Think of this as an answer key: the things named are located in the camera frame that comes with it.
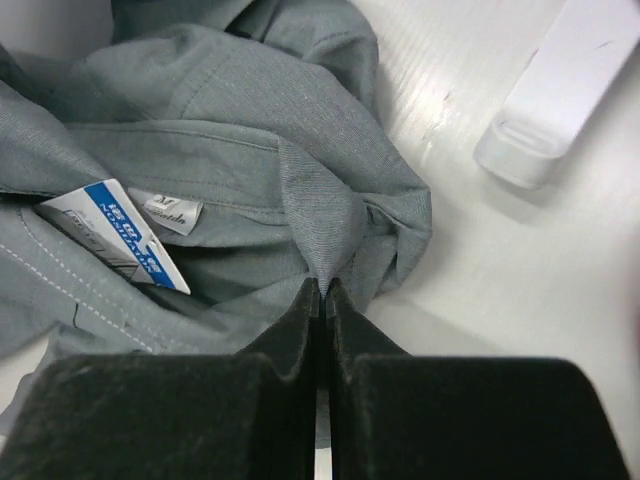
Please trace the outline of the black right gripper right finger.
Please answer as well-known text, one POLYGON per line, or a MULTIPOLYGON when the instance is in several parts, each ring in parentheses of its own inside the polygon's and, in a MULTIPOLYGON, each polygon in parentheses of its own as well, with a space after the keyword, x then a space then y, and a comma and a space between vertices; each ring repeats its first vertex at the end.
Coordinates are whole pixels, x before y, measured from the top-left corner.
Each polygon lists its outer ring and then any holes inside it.
POLYGON ((588 377, 557 358, 413 356, 334 280, 325 297, 337 479, 626 479, 588 377))

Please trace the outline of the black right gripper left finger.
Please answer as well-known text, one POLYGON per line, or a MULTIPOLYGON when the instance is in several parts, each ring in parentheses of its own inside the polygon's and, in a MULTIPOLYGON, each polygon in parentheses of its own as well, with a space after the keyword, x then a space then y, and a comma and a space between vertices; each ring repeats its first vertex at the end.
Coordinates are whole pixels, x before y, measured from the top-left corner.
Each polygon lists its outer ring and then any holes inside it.
POLYGON ((34 384, 5 479, 309 479, 320 293, 233 355, 76 356, 34 384))

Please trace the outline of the grey button-up shirt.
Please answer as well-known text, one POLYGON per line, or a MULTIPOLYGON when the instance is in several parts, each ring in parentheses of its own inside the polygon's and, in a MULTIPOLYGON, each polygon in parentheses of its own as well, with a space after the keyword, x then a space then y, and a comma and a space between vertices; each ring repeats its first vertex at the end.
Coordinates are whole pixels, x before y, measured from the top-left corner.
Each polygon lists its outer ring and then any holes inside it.
POLYGON ((365 308, 417 265, 428 186, 376 110, 378 43, 347 1, 115 1, 109 46, 53 86, 1 55, 1 352, 228 353, 302 282, 365 308), (193 201, 159 239, 190 287, 137 287, 36 211, 97 181, 193 201))

